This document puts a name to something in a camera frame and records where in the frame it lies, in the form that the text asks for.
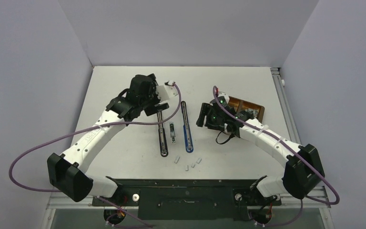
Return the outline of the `pile of staple strips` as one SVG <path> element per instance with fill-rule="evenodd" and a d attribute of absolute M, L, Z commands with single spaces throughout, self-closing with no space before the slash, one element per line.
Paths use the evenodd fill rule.
<path fill-rule="evenodd" d="M 245 111 L 248 112 L 249 114 L 251 114 L 254 118 L 257 118 L 257 116 L 259 115 L 258 109 L 247 108 L 247 109 L 245 109 Z"/>

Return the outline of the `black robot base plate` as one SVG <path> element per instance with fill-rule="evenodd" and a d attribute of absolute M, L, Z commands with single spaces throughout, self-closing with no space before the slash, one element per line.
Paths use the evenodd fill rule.
<path fill-rule="evenodd" d="M 262 213 L 282 206 L 286 194 L 264 198 L 254 179 L 115 179 L 118 185 L 110 198 L 92 201 L 95 207 L 138 209 L 144 220 L 245 219 L 249 209 Z"/>

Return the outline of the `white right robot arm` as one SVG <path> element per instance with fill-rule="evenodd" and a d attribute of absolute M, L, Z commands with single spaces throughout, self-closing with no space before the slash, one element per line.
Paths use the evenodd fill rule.
<path fill-rule="evenodd" d="M 253 183 L 250 198 L 256 204 L 281 194 L 304 199 L 325 177 L 318 150 L 313 145 L 302 146 L 281 137 L 251 112 L 237 113 L 223 98 L 202 103 L 196 125 L 249 141 L 284 168 L 282 175 L 263 176 Z"/>

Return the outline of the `aluminium side rail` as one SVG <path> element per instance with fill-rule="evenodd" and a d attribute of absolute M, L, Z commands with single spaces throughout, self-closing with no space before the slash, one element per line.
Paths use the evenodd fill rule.
<path fill-rule="evenodd" d="M 278 129 L 274 129 L 274 131 L 280 136 L 300 145 L 306 146 L 307 144 L 311 144 L 312 146 L 317 147 L 316 143 L 311 143 L 310 141 L 304 141 L 301 139 L 301 132 L 295 123 L 296 110 L 294 109 L 294 106 L 290 104 L 290 93 L 286 89 L 284 79 L 280 75 L 280 69 L 272 67 L 270 68 L 270 72 L 286 126 L 285 131 Z M 304 202 L 310 207 L 314 206 L 316 208 L 331 208 L 332 205 L 328 204 L 328 202 L 335 200 L 333 197 L 328 198 L 328 196 L 331 194 L 332 192 L 327 188 L 325 183 L 320 182 L 319 185 L 315 187 L 312 192 L 310 192 L 312 199 L 305 198 Z"/>

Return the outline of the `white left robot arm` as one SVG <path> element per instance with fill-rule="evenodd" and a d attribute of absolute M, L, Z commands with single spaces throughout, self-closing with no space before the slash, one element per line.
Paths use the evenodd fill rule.
<path fill-rule="evenodd" d="M 47 159 L 49 181 L 75 202 L 87 196 L 101 196 L 111 205 L 118 205 L 123 192 L 109 178 L 89 177 L 86 172 L 110 140 L 125 127 L 135 124 L 142 112 L 147 116 L 168 109 L 167 101 L 180 93 L 174 82 L 159 85 L 154 74 L 136 75 L 130 86 L 106 105 L 96 123 L 61 154 Z"/>

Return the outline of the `black stapler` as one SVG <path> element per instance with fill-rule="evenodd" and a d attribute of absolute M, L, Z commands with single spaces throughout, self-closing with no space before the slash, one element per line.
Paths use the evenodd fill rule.
<path fill-rule="evenodd" d="M 164 129 L 164 126 L 163 126 L 162 111 L 159 111 L 157 113 L 157 120 L 159 122 L 159 124 L 158 124 L 158 137 L 159 137 L 160 154 L 161 154 L 162 157 L 167 157 L 169 153 L 168 153 L 165 129 Z"/>

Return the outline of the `brown wooden tray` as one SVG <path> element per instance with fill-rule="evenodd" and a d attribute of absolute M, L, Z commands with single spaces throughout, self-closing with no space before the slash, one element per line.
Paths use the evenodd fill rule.
<path fill-rule="evenodd" d="M 265 107 L 264 106 L 261 106 L 259 104 L 255 104 L 255 103 L 252 103 L 252 102 L 249 102 L 249 101 L 245 101 L 243 99 L 235 98 L 235 97 L 232 97 L 232 96 L 229 96 L 229 97 L 230 97 L 230 100 L 229 100 L 228 105 L 230 107 L 233 107 L 236 112 L 245 110 L 247 108 L 258 109 L 259 110 L 259 115 L 257 116 L 256 119 L 261 123 L 263 122 L 263 117 L 264 117 L 264 112 L 265 112 Z"/>

